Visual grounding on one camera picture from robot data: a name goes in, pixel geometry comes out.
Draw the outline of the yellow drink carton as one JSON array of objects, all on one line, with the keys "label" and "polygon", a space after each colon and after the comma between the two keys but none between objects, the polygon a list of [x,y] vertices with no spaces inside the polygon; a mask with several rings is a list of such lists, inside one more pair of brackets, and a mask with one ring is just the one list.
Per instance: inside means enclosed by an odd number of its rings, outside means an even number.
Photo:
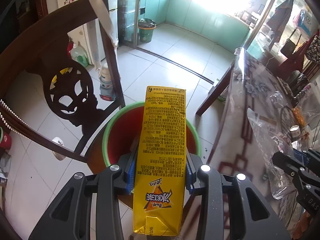
[{"label": "yellow drink carton", "polygon": [[133,189],[135,233],[180,233],[186,150],[185,90],[148,86]]}]

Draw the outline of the clear printed plastic bag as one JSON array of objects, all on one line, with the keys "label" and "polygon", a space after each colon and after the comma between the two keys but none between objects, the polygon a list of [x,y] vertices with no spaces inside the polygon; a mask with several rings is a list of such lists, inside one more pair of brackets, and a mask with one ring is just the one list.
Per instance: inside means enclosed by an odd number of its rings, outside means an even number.
[{"label": "clear printed plastic bag", "polygon": [[281,199],[295,191],[292,178],[273,164],[273,155],[280,151],[293,157],[291,140],[284,135],[276,120],[262,116],[252,109],[247,109],[247,118],[253,130],[257,145],[261,150],[274,199]]}]

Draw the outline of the green kitchen trash bin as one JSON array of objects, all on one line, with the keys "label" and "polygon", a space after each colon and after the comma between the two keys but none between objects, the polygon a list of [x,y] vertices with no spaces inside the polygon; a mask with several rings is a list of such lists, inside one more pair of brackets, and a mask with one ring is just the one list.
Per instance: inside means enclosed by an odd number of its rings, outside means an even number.
[{"label": "green kitchen trash bin", "polygon": [[151,19],[142,18],[138,21],[139,40],[142,43],[149,43],[152,40],[153,31],[157,24]]}]

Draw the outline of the teal kitchen cabinets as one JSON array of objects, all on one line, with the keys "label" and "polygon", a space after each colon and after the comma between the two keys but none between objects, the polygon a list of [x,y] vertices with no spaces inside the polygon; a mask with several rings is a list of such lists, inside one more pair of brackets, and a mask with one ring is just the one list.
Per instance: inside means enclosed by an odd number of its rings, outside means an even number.
[{"label": "teal kitchen cabinets", "polygon": [[208,12],[192,0],[140,0],[138,18],[148,18],[157,25],[170,23],[219,44],[228,51],[244,44],[249,26],[240,19]]}]

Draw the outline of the crushed paper cup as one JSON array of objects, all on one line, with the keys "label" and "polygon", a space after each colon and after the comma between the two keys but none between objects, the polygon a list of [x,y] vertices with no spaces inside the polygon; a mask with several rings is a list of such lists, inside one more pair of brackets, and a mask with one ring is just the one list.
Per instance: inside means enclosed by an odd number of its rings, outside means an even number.
[{"label": "crushed paper cup", "polygon": [[300,138],[301,131],[299,125],[294,125],[290,128],[290,134],[292,141],[296,141]]}]

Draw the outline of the red bin with green rim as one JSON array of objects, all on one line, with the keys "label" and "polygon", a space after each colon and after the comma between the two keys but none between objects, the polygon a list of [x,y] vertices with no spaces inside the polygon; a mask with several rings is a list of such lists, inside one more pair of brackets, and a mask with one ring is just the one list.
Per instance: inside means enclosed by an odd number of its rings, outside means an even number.
[{"label": "red bin with green rim", "polygon": [[[168,135],[165,132],[158,134],[157,131],[147,135],[142,130],[148,128],[147,124],[143,122],[144,119],[144,103],[133,103],[127,105],[121,109],[116,115],[108,122],[106,128],[103,130],[102,135],[99,136],[101,139],[101,150],[93,151],[93,156],[97,157],[98,160],[90,162],[93,166],[91,169],[94,172],[100,172],[106,167],[116,164],[122,155],[131,153],[132,149],[137,146],[140,141],[140,135],[144,135],[142,143],[143,150],[154,149],[157,150],[159,147],[155,146],[154,143],[160,143],[160,146],[164,146],[165,139],[168,139]],[[154,194],[162,193],[163,190],[168,191],[168,187],[164,185],[155,185],[154,183],[146,183],[144,186],[142,182],[146,182],[148,173],[162,173],[158,169],[162,169],[162,165],[165,164],[170,171],[164,171],[165,175],[177,175],[180,171],[173,171],[172,165],[169,164],[169,160],[161,160],[156,164],[147,164],[143,162],[144,166],[139,168],[138,171],[144,175],[138,176],[138,189],[144,189],[138,196],[146,195],[146,192],[150,191]]]}]

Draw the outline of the bag of orange snacks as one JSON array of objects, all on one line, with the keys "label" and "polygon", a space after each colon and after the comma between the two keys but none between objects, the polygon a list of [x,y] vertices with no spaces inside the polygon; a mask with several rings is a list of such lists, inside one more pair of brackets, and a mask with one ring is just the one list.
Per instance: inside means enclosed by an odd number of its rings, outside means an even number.
[{"label": "bag of orange snacks", "polygon": [[292,110],[301,127],[319,116],[319,86],[315,82],[307,84],[294,99],[297,104]]}]

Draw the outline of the floral tablecloth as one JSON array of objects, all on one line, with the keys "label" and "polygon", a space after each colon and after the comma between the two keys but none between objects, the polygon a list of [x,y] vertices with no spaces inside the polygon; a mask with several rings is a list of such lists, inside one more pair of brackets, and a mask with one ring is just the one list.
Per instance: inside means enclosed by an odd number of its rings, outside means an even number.
[{"label": "floral tablecloth", "polygon": [[244,49],[227,78],[223,123],[208,158],[210,239],[319,239],[319,152],[279,81]]}]

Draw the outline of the crumpled clear plastic wrap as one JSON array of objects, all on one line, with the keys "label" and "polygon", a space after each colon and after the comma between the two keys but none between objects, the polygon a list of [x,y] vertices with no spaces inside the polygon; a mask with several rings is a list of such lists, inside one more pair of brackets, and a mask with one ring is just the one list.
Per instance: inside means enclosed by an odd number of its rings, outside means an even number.
[{"label": "crumpled clear plastic wrap", "polygon": [[270,102],[275,109],[282,109],[287,105],[285,98],[278,90],[270,95]]}]

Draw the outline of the white plastic bottle on floor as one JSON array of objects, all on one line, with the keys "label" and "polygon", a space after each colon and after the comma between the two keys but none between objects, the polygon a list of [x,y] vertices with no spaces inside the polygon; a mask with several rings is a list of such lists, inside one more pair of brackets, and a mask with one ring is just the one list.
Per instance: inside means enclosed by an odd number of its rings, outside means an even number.
[{"label": "white plastic bottle on floor", "polygon": [[99,69],[100,98],[105,101],[115,101],[116,94],[107,64],[103,64]]}]

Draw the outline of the dark red hanging garment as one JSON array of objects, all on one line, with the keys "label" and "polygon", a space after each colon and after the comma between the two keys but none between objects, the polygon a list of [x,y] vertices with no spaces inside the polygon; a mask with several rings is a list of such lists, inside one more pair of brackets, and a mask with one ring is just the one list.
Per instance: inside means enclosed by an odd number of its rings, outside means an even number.
[{"label": "dark red hanging garment", "polygon": [[318,35],[319,30],[317,30],[315,35],[313,35],[307,42],[300,46],[297,51],[295,51],[289,58],[287,58],[287,60],[280,64],[277,69],[276,76],[283,80],[286,80],[293,71],[298,70],[301,72],[303,70],[305,53],[313,39]]}]

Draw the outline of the dark wooden carved chair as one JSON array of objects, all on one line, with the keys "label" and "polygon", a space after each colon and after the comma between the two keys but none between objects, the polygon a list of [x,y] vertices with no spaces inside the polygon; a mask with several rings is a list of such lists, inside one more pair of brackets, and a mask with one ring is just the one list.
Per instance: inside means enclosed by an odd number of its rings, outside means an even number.
[{"label": "dark wooden carved chair", "polygon": [[[116,49],[104,30],[104,51],[116,93],[116,100],[106,109],[97,107],[88,71],[67,55],[68,32],[96,18],[89,0],[75,1],[33,24],[1,54],[1,93],[22,70],[40,76],[51,111],[81,126],[83,136],[76,148],[69,150],[37,133],[1,104],[4,122],[16,133],[90,168],[90,162],[98,160],[93,151],[101,150],[99,127],[117,108],[125,107]],[[88,239],[92,193],[97,194],[97,239],[122,239],[119,191],[114,184],[121,171],[119,165],[112,164],[91,176],[72,177],[35,226],[31,239]]]}]

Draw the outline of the black handbag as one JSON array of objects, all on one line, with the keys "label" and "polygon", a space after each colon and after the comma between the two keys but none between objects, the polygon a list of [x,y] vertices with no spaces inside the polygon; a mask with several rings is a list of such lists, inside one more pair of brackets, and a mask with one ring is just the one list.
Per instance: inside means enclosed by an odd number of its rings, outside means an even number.
[{"label": "black handbag", "polygon": [[295,48],[297,46],[297,44],[300,41],[300,38],[302,35],[300,35],[300,37],[298,38],[297,43],[294,43],[291,40],[291,37],[294,35],[294,33],[296,32],[297,29],[294,29],[294,31],[291,33],[291,35],[289,36],[289,38],[285,41],[283,47],[281,48],[280,52],[285,56],[285,57],[289,57],[293,54],[293,52],[295,51]]}]

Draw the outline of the white refrigerator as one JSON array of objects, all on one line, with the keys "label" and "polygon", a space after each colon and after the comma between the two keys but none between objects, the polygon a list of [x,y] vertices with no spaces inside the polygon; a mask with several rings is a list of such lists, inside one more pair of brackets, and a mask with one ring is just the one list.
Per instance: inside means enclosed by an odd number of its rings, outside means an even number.
[{"label": "white refrigerator", "polygon": [[[78,0],[57,0],[57,3],[61,8],[75,1]],[[89,4],[97,18],[70,31],[68,36],[84,48],[89,64],[97,64],[106,57],[101,36],[103,30],[111,39],[113,48],[118,44],[118,0],[89,0]]]}]

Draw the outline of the grey cloth on chair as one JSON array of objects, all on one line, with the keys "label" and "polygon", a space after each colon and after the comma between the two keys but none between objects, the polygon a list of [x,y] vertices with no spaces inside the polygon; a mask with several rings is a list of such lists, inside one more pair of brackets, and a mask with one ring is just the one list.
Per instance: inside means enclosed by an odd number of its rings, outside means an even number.
[{"label": "grey cloth on chair", "polygon": [[114,49],[117,49],[118,38],[116,37],[116,32],[114,30],[109,11],[105,3],[103,2],[103,0],[89,0],[89,3],[99,22],[101,23],[103,30],[111,40]]}]

